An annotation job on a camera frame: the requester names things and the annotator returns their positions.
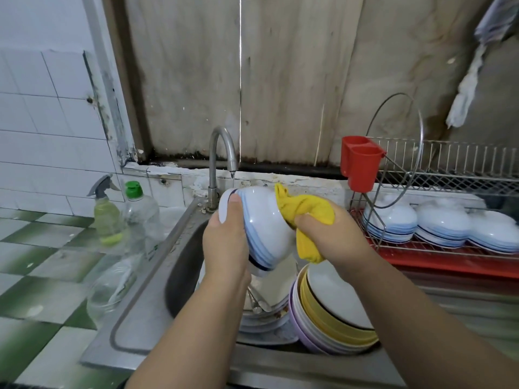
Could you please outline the person's right hand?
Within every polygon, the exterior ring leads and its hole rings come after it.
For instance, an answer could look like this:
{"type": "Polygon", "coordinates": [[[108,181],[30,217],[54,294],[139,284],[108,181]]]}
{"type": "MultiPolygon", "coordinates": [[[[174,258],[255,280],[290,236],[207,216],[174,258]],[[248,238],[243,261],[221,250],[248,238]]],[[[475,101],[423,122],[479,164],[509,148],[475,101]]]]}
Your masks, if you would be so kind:
{"type": "Polygon", "coordinates": [[[329,225],[327,248],[318,248],[319,253],[329,261],[340,277],[353,284],[376,255],[363,232],[346,209],[332,201],[335,221],[329,225]]]}

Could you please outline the person's left hand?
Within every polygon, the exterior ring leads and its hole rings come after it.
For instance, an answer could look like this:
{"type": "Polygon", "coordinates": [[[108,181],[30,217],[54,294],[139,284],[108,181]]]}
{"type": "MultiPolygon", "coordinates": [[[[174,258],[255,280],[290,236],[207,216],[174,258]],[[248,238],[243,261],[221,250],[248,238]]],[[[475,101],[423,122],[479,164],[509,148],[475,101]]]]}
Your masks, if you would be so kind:
{"type": "Polygon", "coordinates": [[[226,230],[226,218],[220,222],[218,212],[211,216],[204,230],[203,250],[204,279],[226,286],[240,285],[247,288],[250,285],[247,236],[243,242],[234,239],[226,230]]]}

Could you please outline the yellow dish cloth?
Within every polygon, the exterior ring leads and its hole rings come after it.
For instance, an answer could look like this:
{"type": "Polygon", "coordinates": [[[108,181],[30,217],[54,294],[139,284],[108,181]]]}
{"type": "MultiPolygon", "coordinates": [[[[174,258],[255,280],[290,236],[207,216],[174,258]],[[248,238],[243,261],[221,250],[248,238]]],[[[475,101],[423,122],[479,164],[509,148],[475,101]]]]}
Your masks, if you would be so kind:
{"type": "Polygon", "coordinates": [[[296,250],[299,258],[312,264],[324,261],[315,243],[296,227],[295,218],[299,215],[310,215],[323,224],[331,225],[335,221],[331,203],[319,196],[291,196],[288,189],[280,183],[275,184],[275,196],[283,219],[296,229],[296,250]]]}

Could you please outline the white bowl with blue stripes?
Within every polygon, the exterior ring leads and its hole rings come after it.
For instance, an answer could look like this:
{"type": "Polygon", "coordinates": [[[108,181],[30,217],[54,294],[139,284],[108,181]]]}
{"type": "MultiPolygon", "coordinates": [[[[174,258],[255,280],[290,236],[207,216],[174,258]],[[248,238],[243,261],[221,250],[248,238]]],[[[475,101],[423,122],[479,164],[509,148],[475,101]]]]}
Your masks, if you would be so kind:
{"type": "Polygon", "coordinates": [[[487,251],[512,255],[519,253],[519,224],[505,214],[477,210],[469,214],[471,230],[468,240],[487,251]]]}
{"type": "Polygon", "coordinates": [[[370,201],[362,213],[362,225],[374,239],[404,244],[417,230],[415,210],[403,197],[395,203],[398,196],[399,193],[381,193],[374,199],[374,193],[368,195],[370,201]]]}
{"type": "Polygon", "coordinates": [[[265,277],[295,251],[295,230],[282,217],[274,190],[263,186],[226,190],[218,205],[220,223],[225,222],[232,195],[240,196],[242,202],[249,270],[254,276],[265,277]]]}
{"type": "Polygon", "coordinates": [[[464,207],[447,199],[436,199],[415,207],[417,228],[414,236],[430,245],[456,249],[465,245],[471,219],[464,207]]]}

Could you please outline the person's right forearm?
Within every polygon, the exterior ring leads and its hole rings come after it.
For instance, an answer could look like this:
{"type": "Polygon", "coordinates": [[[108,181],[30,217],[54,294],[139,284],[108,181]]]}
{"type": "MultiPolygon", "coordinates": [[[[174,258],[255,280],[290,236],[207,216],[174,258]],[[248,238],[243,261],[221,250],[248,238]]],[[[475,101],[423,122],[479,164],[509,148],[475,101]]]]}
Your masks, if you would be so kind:
{"type": "Polygon", "coordinates": [[[471,332],[370,248],[345,258],[340,273],[409,388],[519,389],[519,362],[471,332]]]}

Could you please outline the person's left forearm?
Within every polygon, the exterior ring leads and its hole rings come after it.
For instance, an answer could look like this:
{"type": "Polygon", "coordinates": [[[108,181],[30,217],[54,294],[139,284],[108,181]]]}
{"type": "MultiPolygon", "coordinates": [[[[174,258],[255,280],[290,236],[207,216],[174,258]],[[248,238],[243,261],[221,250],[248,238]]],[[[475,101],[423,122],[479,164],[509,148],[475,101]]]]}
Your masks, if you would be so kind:
{"type": "Polygon", "coordinates": [[[199,288],[124,388],[224,389],[250,280],[247,269],[207,269],[199,288]]]}

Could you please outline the white plate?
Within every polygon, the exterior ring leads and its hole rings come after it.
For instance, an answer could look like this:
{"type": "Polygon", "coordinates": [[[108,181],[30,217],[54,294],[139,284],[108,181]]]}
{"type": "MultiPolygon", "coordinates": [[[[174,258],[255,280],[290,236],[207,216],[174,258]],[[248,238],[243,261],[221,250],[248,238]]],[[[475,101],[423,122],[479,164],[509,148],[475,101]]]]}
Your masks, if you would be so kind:
{"type": "Polygon", "coordinates": [[[336,319],[359,329],[374,330],[354,288],[330,262],[310,263],[307,281],[315,299],[336,319]]]}

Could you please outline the red plastic cutlery holder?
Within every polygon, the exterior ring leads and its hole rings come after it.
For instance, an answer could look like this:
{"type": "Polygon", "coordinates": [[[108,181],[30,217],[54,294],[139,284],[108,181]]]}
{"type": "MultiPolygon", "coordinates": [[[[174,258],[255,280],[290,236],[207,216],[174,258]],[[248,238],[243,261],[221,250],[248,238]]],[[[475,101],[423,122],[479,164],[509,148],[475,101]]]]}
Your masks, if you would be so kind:
{"type": "Polygon", "coordinates": [[[340,170],[349,188],[356,193],[370,192],[386,155],[386,150],[366,136],[342,137],[340,170]]]}

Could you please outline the metal spoon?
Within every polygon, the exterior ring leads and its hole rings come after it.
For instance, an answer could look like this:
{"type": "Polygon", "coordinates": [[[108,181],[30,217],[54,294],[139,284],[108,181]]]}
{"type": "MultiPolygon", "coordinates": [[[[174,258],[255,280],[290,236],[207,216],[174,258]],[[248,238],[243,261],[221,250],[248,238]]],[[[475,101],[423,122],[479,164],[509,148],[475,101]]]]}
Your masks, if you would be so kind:
{"type": "Polygon", "coordinates": [[[254,314],[271,313],[272,307],[252,285],[248,285],[248,294],[251,301],[251,308],[254,314]]]}

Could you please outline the stack of white dishes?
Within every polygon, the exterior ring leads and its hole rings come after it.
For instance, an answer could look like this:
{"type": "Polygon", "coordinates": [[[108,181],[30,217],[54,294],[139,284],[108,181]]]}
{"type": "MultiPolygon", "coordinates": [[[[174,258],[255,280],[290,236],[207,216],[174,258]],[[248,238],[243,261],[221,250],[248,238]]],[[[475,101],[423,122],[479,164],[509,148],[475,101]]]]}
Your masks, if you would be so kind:
{"type": "Polygon", "coordinates": [[[237,342],[257,347],[293,344],[298,337],[290,324],[289,294],[298,275],[297,258],[289,254],[264,277],[252,275],[251,285],[271,307],[270,312],[255,314],[246,294],[237,342]]]}

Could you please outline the spray bottle with yellow liquid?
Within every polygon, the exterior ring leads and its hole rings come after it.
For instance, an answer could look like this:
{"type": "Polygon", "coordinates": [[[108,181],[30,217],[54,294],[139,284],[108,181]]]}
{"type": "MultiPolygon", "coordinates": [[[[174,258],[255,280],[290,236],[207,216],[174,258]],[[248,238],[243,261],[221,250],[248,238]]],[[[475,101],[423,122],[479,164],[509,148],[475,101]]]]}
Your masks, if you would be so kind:
{"type": "Polygon", "coordinates": [[[120,191],[113,183],[112,174],[105,174],[90,188],[87,197],[94,198],[94,228],[100,243],[106,247],[119,244],[125,229],[119,208],[107,196],[107,190],[120,191]]]}

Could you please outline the stainless steel sink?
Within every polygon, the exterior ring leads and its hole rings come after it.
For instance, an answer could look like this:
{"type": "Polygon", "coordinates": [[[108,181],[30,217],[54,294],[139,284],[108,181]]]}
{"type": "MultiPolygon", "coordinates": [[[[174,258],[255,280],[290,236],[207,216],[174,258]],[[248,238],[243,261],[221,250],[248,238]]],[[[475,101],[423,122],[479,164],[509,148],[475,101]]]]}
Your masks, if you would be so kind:
{"type": "MultiPolygon", "coordinates": [[[[107,315],[83,353],[86,366],[134,371],[192,295],[202,265],[202,233],[210,218],[207,200],[196,197],[151,263],[107,315]]],[[[230,385],[253,389],[405,389],[387,353],[330,357],[237,344],[230,385]]]]}

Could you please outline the glass pot lid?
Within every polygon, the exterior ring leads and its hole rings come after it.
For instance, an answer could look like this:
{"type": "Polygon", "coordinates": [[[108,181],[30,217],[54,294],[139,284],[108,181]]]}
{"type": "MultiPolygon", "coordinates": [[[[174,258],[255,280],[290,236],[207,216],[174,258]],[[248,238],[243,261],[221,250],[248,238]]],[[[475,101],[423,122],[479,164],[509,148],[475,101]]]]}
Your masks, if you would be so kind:
{"type": "Polygon", "coordinates": [[[425,152],[425,123],[411,94],[388,95],[374,111],[366,136],[386,150],[376,171],[375,192],[364,194],[372,209],[388,209],[399,201],[420,178],[425,152]]]}

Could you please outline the red plastic drip tray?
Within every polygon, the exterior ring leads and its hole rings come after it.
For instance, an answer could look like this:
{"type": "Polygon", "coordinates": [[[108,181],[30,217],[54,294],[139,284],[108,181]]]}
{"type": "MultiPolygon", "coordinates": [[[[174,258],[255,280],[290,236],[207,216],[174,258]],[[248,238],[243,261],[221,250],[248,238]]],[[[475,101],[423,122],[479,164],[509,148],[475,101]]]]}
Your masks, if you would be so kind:
{"type": "Polygon", "coordinates": [[[394,266],[519,281],[519,254],[497,255],[472,244],[447,249],[430,245],[416,237],[403,244],[391,244],[367,232],[362,223],[363,209],[351,209],[350,214],[361,227],[371,247],[394,266]]]}

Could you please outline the hanging white rag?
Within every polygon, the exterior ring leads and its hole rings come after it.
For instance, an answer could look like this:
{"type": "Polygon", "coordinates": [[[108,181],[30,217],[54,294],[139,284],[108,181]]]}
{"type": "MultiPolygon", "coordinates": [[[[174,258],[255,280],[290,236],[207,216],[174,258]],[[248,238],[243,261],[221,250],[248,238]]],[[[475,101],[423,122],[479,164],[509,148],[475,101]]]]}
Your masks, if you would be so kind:
{"type": "Polygon", "coordinates": [[[483,58],[491,43],[500,42],[509,32],[519,16],[519,0],[493,0],[474,31],[478,46],[470,66],[458,85],[445,124],[448,129],[464,125],[469,108],[474,100],[479,71],[483,58]]]}

